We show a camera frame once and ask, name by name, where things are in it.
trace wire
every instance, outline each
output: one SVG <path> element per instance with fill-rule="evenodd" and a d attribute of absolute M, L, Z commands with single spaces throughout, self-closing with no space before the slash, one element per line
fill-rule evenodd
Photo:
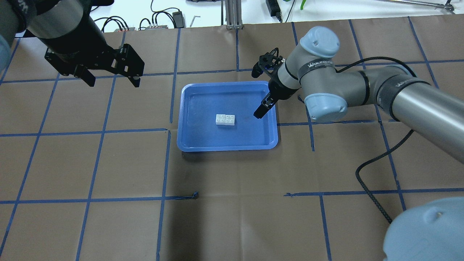
<path fill-rule="evenodd" d="M 150 27 L 151 27 L 150 20 L 148 20 L 147 18 L 144 18 L 144 19 L 142 19 L 142 21 L 140 21 L 140 24 L 139 24 L 139 30 L 141 30 L 141 29 L 142 29 L 142 22 L 143 22 L 143 21 L 145 21 L 145 20 L 148 22 L 148 24 L 150 24 Z"/>
<path fill-rule="evenodd" d="M 372 194 L 372 192 L 367 188 L 366 184 L 362 181 L 361 177 L 359 176 L 359 172 L 361 171 L 362 168 L 366 167 L 367 165 L 391 154 L 392 152 L 394 152 L 397 148 L 399 148 L 401 145 L 403 145 L 403 143 L 414 133 L 414 130 L 410 130 L 406 136 L 400 141 L 398 142 L 398 144 L 396 144 L 393 148 L 387 150 L 386 152 L 384 152 L 383 154 L 381 155 L 378 155 L 377 157 L 373 158 L 373 159 L 370 159 L 368 161 L 366 161 L 365 163 L 361 164 L 361 166 L 358 167 L 358 169 L 356 170 L 356 179 L 358 179 L 359 181 L 359 184 L 361 184 L 361 187 L 364 189 L 364 191 L 367 193 L 367 195 L 371 198 L 371 200 L 374 202 L 375 206 L 380 210 L 380 212 L 382 213 L 382 215 L 385 217 L 385 219 L 388 221 L 389 224 L 392 223 L 392 218 L 388 215 L 388 213 L 385 211 L 385 209 L 382 207 L 382 205 L 380 204 L 380 202 L 375 198 L 375 196 Z"/>
<path fill-rule="evenodd" d="M 372 60 L 388 60 L 388 61 L 395 62 L 395 63 L 403 66 L 413 77 L 417 77 L 416 74 L 414 73 L 414 71 L 411 68 L 409 68 L 409 66 L 407 64 L 405 64 L 404 62 L 402 62 L 402 61 L 400 61 L 398 59 L 395 59 L 395 58 L 385 57 L 385 56 L 374 56 L 374 57 L 364 58 L 362 60 L 354 62 L 354 63 L 340 69 L 337 72 L 344 72 L 344 71 L 348 70 L 349 68 L 351 68 L 351 67 L 353 67 L 355 65 L 358 65 L 360 63 L 367 62 L 367 61 L 372 61 Z"/>
<path fill-rule="evenodd" d="M 113 15 L 113 16 L 110 16 L 109 18 L 114 18 L 114 17 L 121 19 L 124 22 L 124 25 L 126 26 L 127 30 L 129 31 L 129 26 L 127 25 L 126 21 L 121 16 Z"/>
<path fill-rule="evenodd" d="M 221 0 L 221 25 L 224 25 L 224 0 Z"/>
<path fill-rule="evenodd" d="M 96 21 L 99 21 L 99 20 L 102 20 L 102 19 L 106 19 L 105 23 L 103 24 L 103 27 L 102 27 L 102 32 L 104 33 L 105 31 L 105 26 L 108 24 L 109 21 L 115 21 L 119 27 L 119 30 L 120 31 L 123 31 L 122 29 L 122 22 L 117 20 L 117 19 L 113 19 L 113 18 L 110 18 L 110 17 L 102 17 L 102 18 L 98 18 L 96 20 L 93 20 L 94 22 Z"/>
<path fill-rule="evenodd" d="M 120 30 L 120 31 L 125 31 L 124 25 L 122 24 L 121 21 L 119 21 L 119 20 L 117 20 L 117 19 L 113 19 L 113 18 L 108 18 L 108 19 L 105 21 L 105 23 L 103 24 L 102 33 L 105 32 L 105 26 L 106 26 L 109 22 L 111 22 L 111 21 L 115 21 L 115 22 L 118 24 L 119 30 Z"/>
<path fill-rule="evenodd" d="M 398 59 L 395 59 L 395 58 L 391 58 L 391 57 L 385 57 L 385 56 L 375 56 L 375 57 L 369 57 L 369 58 L 364 58 L 364 59 L 361 59 L 357 62 L 354 62 L 342 69 L 340 69 L 339 71 L 336 71 L 337 73 L 340 73 L 340 72 L 344 72 L 346 70 L 348 70 L 349 68 L 355 66 L 355 65 L 358 65 L 360 63 L 363 63 L 363 62 L 367 62 L 367 61 L 371 61 L 371 60 L 388 60 L 388 61 L 392 61 L 392 62 L 395 62 L 401 66 L 403 66 L 413 77 L 417 77 L 416 74 L 414 73 L 414 71 L 408 66 L 406 65 L 404 62 L 398 60 Z M 386 152 L 384 152 L 383 154 L 381 155 L 378 155 L 377 157 L 375 158 L 372 158 L 366 162 L 364 162 L 363 164 L 361 164 L 358 169 L 356 169 L 356 172 L 355 172 L 355 176 L 356 176 L 356 179 L 358 180 L 359 184 L 361 185 L 361 187 L 364 189 L 364 191 L 366 192 L 366 194 L 371 198 L 371 200 L 374 202 L 375 206 L 380 210 L 380 212 L 382 213 L 382 215 L 384 216 L 384 218 L 388 221 L 388 223 L 392 223 L 392 218 L 390 217 L 390 215 L 387 213 L 387 211 L 385 211 L 385 209 L 382 207 L 382 205 L 380 204 L 380 202 L 377 200 L 377 198 L 375 198 L 375 196 L 372 194 L 372 192 L 367 188 L 366 184 L 363 182 L 363 180 L 361 179 L 360 175 L 359 175 L 359 172 L 361 171 L 362 168 L 366 167 L 367 165 L 373 163 L 373 162 L 376 162 L 378 161 L 379 159 L 387 156 L 387 155 L 390 155 L 392 152 L 394 152 L 397 148 L 399 148 L 401 145 L 403 145 L 403 143 L 409 139 L 409 137 L 414 133 L 414 130 L 410 130 L 406 136 L 400 141 L 398 142 L 398 144 L 396 144 L 393 148 L 387 150 Z"/>
<path fill-rule="evenodd" d="M 295 4 L 295 0 L 293 0 L 293 3 L 291 4 L 290 11 L 289 11 L 289 14 L 287 15 L 287 19 L 285 20 L 285 22 L 287 22 L 289 20 L 290 13 L 291 13 L 291 10 L 293 9 L 294 4 Z"/>
<path fill-rule="evenodd" d="M 169 8 L 166 8 L 164 10 L 161 10 L 161 11 L 166 11 L 166 10 L 169 10 L 169 9 L 177 9 L 177 11 L 180 12 L 180 10 L 177 7 L 169 7 Z M 161 11 L 153 11 L 153 0 L 151 0 L 151 3 L 150 3 L 150 10 L 152 12 L 154 12 L 154 13 L 161 12 Z"/>
<path fill-rule="evenodd" d="M 172 15 L 170 13 L 165 12 L 165 11 L 161 11 L 161 12 L 158 12 L 158 13 L 153 13 L 153 15 L 151 16 L 152 23 L 154 23 L 155 25 L 158 25 L 157 18 L 158 18 L 158 15 L 161 14 L 161 13 L 163 13 L 163 14 L 165 14 L 165 15 L 167 15 L 169 17 L 169 19 L 171 20 L 171 22 L 174 25 L 174 28 L 177 27 L 175 22 L 174 22 L 174 18 L 172 17 Z"/>

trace plastic tray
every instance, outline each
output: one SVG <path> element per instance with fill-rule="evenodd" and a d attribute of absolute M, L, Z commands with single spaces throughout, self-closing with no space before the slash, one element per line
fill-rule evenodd
<path fill-rule="evenodd" d="M 177 146 L 181 151 L 268 150 L 277 145 L 276 110 L 253 116 L 267 82 L 189 84 L 180 97 Z M 235 125 L 216 125 L 216 114 L 235 115 Z"/>

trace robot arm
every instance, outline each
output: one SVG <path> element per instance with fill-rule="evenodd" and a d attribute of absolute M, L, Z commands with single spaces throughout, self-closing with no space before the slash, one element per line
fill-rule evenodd
<path fill-rule="evenodd" d="M 14 34 L 28 28 L 48 47 L 45 59 L 60 74 L 94 86 L 89 70 L 106 70 L 126 76 L 138 87 L 143 60 L 129 44 L 119 49 L 107 45 L 89 16 L 91 6 L 91 0 L 0 0 L 0 70 L 10 59 Z"/>
<path fill-rule="evenodd" d="M 260 56 L 252 76 L 266 72 L 271 80 L 255 117 L 262 118 L 278 100 L 290 98 L 299 88 L 303 88 L 309 117 L 318 122 L 336 121 L 348 107 L 377 104 L 464 163 L 464 101 L 397 66 L 339 73 L 331 60 L 339 45 L 330 29 L 316 26 L 301 38 L 288 59 L 279 56 L 277 48 Z M 462 260 L 463 217 L 464 197 L 403 212 L 388 228 L 384 261 Z"/>
<path fill-rule="evenodd" d="M 318 122 L 336 121 L 348 107 L 377 104 L 464 163 L 464 101 L 397 66 L 338 73 L 331 58 L 339 45 L 333 31 L 316 26 L 286 60 L 276 52 L 262 56 L 252 75 L 256 78 L 266 72 L 271 77 L 270 92 L 254 115 L 261 118 L 279 99 L 290 98 L 299 88 L 310 118 Z"/>

